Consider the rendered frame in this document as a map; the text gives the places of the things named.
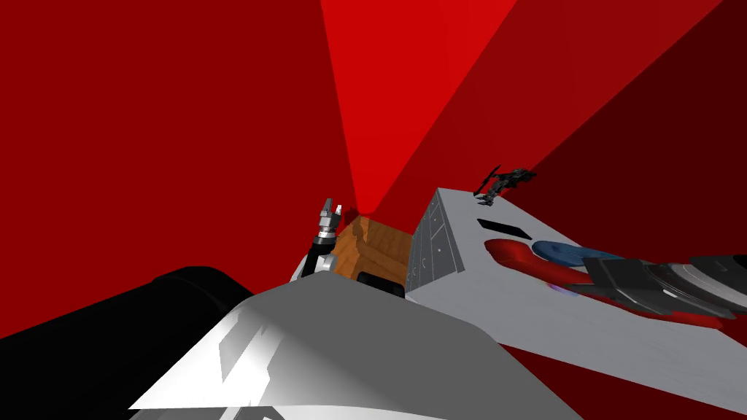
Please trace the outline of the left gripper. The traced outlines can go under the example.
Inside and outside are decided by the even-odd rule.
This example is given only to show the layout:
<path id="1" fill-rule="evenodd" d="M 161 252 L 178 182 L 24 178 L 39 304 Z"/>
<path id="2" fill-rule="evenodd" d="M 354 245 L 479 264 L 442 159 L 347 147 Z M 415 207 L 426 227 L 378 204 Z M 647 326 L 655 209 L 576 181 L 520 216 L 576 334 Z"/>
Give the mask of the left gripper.
<path id="1" fill-rule="evenodd" d="M 333 199 L 329 198 L 320 212 L 319 235 L 335 235 L 342 216 L 342 205 L 332 211 Z"/>

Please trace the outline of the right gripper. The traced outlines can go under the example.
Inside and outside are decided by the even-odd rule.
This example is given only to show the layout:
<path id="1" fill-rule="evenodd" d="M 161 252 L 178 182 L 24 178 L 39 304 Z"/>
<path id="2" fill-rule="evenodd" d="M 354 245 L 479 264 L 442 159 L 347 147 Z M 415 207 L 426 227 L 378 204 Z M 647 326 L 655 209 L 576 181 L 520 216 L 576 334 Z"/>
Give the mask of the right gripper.
<path id="1" fill-rule="evenodd" d="M 562 284 L 577 295 L 604 303 L 621 303 L 646 314 L 661 314 L 661 286 L 640 260 L 584 258 L 592 283 Z"/>

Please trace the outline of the blue round plate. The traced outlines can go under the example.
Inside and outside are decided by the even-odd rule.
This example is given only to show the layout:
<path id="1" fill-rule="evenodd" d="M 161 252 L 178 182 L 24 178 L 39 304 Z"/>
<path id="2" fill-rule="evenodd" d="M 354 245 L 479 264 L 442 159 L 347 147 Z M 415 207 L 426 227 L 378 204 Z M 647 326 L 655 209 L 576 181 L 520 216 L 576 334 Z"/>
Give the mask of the blue round plate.
<path id="1" fill-rule="evenodd" d="M 579 268 L 584 266 L 584 260 L 586 258 L 612 260 L 622 259 L 622 257 L 617 256 L 617 254 L 610 254 L 596 249 L 556 241 L 536 241 L 530 248 L 539 258 L 569 268 Z"/>

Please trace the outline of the grey desk with drawers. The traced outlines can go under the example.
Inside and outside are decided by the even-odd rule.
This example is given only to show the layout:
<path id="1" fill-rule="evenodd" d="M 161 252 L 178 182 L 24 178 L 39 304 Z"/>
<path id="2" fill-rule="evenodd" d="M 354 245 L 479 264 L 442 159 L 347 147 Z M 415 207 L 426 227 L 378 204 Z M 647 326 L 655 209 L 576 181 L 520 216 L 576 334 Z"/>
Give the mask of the grey desk with drawers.
<path id="1" fill-rule="evenodd" d="M 568 239 L 503 198 L 483 206 L 438 188 L 414 233 L 406 296 L 471 323 L 503 346 L 577 365 L 747 415 L 747 347 L 710 328 L 647 319 L 573 296 L 496 263 L 485 247 L 521 229 L 519 242 Z"/>

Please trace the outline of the red long curved object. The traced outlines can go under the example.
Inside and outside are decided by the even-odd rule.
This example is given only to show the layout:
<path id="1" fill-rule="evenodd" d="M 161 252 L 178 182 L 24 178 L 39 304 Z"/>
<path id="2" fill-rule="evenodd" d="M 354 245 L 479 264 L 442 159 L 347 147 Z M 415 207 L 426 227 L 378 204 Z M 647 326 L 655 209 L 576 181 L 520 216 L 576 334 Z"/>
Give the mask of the red long curved object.
<path id="1" fill-rule="evenodd" d="M 522 242 L 496 238 L 484 243 L 487 251 L 494 261 L 504 267 L 519 271 L 520 273 L 539 279 L 548 284 L 584 284 L 592 283 L 589 275 L 573 268 L 543 260 L 533 253 L 531 248 Z M 657 319 L 666 322 L 689 324 L 698 327 L 706 327 L 719 330 L 723 324 L 716 317 L 705 314 L 689 314 L 674 311 L 672 314 L 646 314 L 626 308 L 621 303 L 605 303 L 648 319 Z"/>

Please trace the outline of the black flat rectangle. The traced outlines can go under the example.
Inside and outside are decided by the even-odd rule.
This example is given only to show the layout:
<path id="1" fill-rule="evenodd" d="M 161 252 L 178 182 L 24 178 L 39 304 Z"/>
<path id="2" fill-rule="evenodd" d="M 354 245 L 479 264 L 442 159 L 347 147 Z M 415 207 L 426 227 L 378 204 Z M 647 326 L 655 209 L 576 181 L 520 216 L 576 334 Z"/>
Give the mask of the black flat rectangle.
<path id="1" fill-rule="evenodd" d="M 477 218 L 477 222 L 484 229 L 491 230 L 496 233 L 500 233 L 505 236 L 512 238 L 520 238 L 526 241 L 532 241 L 533 238 L 529 236 L 523 229 L 513 225 L 506 225 L 492 220 Z"/>

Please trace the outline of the black spiky figure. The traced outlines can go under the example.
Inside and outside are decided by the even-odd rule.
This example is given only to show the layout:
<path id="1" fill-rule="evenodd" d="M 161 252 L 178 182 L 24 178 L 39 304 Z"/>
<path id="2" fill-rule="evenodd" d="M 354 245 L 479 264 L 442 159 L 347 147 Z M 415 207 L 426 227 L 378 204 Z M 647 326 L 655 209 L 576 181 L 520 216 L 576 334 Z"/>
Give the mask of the black spiky figure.
<path id="1" fill-rule="evenodd" d="M 511 172 L 499 174 L 500 166 L 496 166 L 483 182 L 473 191 L 473 197 L 480 205 L 492 206 L 496 197 L 504 190 L 517 188 L 522 182 L 529 182 L 537 173 L 525 168 L 517 168 Z"/>

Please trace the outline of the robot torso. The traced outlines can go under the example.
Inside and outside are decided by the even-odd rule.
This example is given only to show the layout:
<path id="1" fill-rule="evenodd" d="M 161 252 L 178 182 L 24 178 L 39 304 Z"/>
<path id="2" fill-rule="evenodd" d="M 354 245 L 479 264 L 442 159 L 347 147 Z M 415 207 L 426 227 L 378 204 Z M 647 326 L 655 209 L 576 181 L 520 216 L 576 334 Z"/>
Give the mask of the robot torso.
<path id="1" fill-rule="evenodd" d="M 133 404 L 164 419 L 582 420 L 483 330 L 329 271 L 232 308 Z"/>

